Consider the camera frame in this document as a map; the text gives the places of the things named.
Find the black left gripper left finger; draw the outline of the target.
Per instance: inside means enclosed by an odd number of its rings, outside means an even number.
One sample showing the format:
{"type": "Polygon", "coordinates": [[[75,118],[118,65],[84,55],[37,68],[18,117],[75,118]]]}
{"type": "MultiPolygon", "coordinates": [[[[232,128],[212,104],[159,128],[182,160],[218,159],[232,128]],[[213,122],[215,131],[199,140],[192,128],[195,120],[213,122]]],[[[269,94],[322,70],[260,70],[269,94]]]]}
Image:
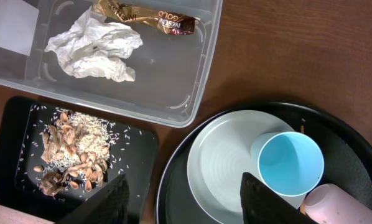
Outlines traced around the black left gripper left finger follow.
{"type": "Polygon", "coordinates": [[[129,185],[120,174],[55,224],[127,224],[129,185]]]}

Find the pink plastic cup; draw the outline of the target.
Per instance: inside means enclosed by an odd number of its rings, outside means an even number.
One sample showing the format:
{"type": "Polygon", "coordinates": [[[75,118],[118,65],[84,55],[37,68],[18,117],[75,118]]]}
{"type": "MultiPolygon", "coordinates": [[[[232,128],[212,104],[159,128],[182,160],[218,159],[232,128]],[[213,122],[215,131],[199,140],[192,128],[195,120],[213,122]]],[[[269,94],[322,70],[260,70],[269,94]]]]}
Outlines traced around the pink plastic cup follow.
{"type": "Polygon", "coordinates": [[[304,208],[317,223],[372,224],[372,210],[334,184],[323,184],[311,191],[304,208]]]}

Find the gold snack wrapper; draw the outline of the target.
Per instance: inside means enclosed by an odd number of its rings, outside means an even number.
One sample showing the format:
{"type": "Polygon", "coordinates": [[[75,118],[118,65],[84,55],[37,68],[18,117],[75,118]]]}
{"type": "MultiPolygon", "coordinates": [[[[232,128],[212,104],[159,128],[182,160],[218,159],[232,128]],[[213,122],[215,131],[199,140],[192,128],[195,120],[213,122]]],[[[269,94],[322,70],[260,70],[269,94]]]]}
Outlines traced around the gold snack wrapper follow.
{"type": "Polygon", "coordinates": [[[165,34],[191,35],[195,31],[196,17],[148,9],[131,4],[123,4],[115,0],[93,1],[92,11],[123,23],[139,23],[155,27],[165,34]]]}

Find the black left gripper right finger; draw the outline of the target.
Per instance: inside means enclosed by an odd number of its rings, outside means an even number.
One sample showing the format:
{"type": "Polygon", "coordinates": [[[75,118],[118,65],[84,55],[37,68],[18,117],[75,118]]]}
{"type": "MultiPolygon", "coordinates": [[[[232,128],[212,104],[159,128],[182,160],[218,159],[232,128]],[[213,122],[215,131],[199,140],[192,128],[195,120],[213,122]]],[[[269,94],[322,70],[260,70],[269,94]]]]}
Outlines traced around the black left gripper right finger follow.
{"type": "Polygon", "coordinates": [[[244,224],[316,224],[249,172],[242,175],[240,197],[244,224]]]}

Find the food scraps and rice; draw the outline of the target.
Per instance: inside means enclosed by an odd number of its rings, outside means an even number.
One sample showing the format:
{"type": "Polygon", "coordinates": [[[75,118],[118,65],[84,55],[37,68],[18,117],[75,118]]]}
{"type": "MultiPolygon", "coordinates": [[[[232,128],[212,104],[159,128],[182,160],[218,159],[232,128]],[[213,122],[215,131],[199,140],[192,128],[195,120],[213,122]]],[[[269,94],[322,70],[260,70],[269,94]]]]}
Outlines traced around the food scraps and rice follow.
{"type": "Polygon", "coordinates": [[[61,203],[82,203],[120,174],[135,178],[137,197],[154,137],[125,124],[34,103],[17,164],[16,187],[61,203]]]}

